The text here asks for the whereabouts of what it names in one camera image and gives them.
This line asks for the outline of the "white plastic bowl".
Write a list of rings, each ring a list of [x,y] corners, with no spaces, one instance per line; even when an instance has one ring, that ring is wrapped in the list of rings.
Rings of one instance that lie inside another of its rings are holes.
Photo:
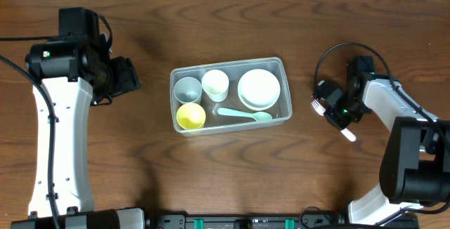
[[[268,105],[277,101],[281,85],[274,74],[263,69],[246,72],[238,82],[238,97],[256,106]]]

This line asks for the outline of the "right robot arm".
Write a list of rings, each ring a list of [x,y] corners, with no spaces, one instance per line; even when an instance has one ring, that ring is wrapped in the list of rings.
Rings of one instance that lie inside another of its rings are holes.
[[[407,213],[449,209],[449,122],[424,110],[388,74],[350,72],[347,90],[319,81],[312,105],[324,100],[323,116],[339,130],[374,113],[390,133],[379,183],[349,203],[350,225],[383,226]]]

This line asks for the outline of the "pink plastic fork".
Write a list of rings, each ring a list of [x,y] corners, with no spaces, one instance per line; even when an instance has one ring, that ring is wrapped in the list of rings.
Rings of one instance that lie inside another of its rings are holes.
[[[313,101],[311,102],[311,106],[314,108],[314,110],[315,110],[319,115],[321,115],[321,116],[323,116],[323,117],[325,116],[326,109],[325,109],[324,106],[322,106],[322,105],[320,104],[319,101],[313,100]],[[356,141],[356,136],[355,136],[349,129],[347,129],[347,128],[342,129],[342,128],[340,128],[340,127],[338,127],[338,129],[339,129],[340,133],[341,133],[345,138],[347,138],[349,141],[351,141],[351,142]]]

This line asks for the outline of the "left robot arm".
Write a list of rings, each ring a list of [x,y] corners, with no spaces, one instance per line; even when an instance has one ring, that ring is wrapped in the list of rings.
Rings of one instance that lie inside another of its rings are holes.
[[[12,228],[144,228],[140,208],[95,211],[87,169],[92,106],[140,88],[128,58],[111,58],[111,35],[69,34],[33,45],[25,70],[38,116],[37,170],[28,219]]]

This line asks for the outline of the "clear plastic container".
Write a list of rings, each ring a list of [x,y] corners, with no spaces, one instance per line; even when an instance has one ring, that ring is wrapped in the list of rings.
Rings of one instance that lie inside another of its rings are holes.
[[[254,111],[241,103],[238,97],[238,82],[248,71],[263,69],[276,76],[281,85],[281,94],[276,104],[264,111]],[[221,70],[229,78],[229,92],[226,99],[220,103],[212,101],[202,90],[200,106],[206,112],[206,122],[201,129],[185,130],[176,121],[176,112],[184,104],[181,104],[174,96],[174,85],[184,77],[194,77],[200,83],[203,75],[210,70]],[[291,118],[293,107],[291,103],[290,90],[283,62],[277,57],[256,58],[250,60],[237,60],[224,63],[213,63],[190,67],[180,67],[172,70],[170,74],[170,104],[172,110],[172,121],[174,129],[184,136],[199,136],[207,134],[224,133],[230,131],[242,131],[246,129],[257,129],[282,124]],[[217,113],[217,109],[225,107],[243,112],[267,112],[273,119],[268,122],[256,122],[246,117],[228,117]]]

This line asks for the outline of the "yellow plastic cup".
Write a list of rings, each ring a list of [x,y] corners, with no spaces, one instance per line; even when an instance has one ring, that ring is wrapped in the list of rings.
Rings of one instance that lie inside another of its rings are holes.
[[[177,110],[176,121],[185,130],[201,129],[206,122],[206,112],[199,104],[186,103]]]

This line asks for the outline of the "mint green plastic spoon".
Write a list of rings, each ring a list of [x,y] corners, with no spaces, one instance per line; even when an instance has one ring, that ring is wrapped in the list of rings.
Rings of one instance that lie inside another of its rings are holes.
[[[246,117],[255,120],[256,122],[268,122],[273,119],[273,117],[267,112],[243,112],[239,110],[233,110],[225,107],[220,107],[217,109],[217,113],[222,116],[228,117]]]

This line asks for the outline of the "grey plastic cup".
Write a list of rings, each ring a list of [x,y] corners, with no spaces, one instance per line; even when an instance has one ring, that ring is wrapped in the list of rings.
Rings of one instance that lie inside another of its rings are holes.
[[[174,96],[181,104],[200,104],[203,88],[194,77],[184,77],[174,85]]]

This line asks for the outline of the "white plastic cup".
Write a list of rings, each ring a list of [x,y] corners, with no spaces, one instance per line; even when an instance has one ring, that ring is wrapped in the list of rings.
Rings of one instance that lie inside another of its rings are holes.
[[[206,72],[201,80],[203,91],[214,102],[224,101],[229,92],[229,78],[221,70],[210,70]]]

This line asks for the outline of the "grey plastic bowl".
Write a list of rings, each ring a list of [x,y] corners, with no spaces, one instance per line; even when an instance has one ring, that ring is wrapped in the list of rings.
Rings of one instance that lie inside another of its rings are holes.
[[[249,102],[247,102],[246,100],[244,100],[243,98],[240,99],[241,103],[244,104],[244,106],[246,106],[247,108],[254,110],[254,111],[264,111],[269,109],[270,107],[274,106],[276,104],[276,101],[272,101],[270,102],[268,105],[263,105],[263,106],[256,106],[256,105],[252,105]]]

